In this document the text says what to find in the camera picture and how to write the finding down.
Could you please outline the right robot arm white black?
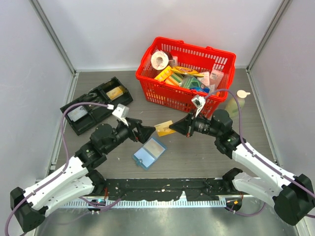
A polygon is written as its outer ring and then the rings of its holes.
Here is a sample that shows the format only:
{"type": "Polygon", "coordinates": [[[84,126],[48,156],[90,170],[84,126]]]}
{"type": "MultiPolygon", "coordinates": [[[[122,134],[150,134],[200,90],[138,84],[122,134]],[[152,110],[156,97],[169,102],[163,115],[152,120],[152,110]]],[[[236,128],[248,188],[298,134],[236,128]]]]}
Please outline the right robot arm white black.
{"type": "Polygon", "coordinates": [[[223,176],[224,192],[248,193],[271,206],[284,222],[295,226],[315,207],[311,180],[304,174],[296,176],[262,156],[233,130],[232,125],[228,112],[218,109],[211,119],[190,112],[169,127],[187,137],[194,132],[215,137],[220,153],[256,174],[251,177],[237,168],[230,170],[223,176]]]}

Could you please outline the blue leather card holder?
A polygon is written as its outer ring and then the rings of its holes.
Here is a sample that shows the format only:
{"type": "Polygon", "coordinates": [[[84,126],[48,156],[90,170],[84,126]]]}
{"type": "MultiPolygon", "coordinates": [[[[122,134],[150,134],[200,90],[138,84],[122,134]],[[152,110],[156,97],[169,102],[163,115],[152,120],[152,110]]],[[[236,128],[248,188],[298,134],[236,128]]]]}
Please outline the blue leather card holder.
{"type": "Polygon", "coordinates": [[[167,150],[166,146],[155,138],[150,138],[134,155],[136,165],[148,170],[167,150]]]}

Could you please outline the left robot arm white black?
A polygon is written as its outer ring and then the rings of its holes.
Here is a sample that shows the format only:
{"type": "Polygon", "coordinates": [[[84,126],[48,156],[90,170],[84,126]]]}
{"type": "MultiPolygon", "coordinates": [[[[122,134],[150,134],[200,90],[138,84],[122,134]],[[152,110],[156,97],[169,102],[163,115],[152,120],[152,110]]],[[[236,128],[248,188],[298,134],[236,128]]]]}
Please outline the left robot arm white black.
{"type": "Polygon", "coordinates": [[[106,155],[127,139],[146,143],[155,130],[135,118],[126,118],[126,123],[119,121],[115,128],[104,123],[98,125],[90,140],[63,166],[33,186],[16,187],[10,192],[11,216],[27,233],[66,201],[89,194],[101,195],[106,181],[96,168],[106,161],[106,155]]]}

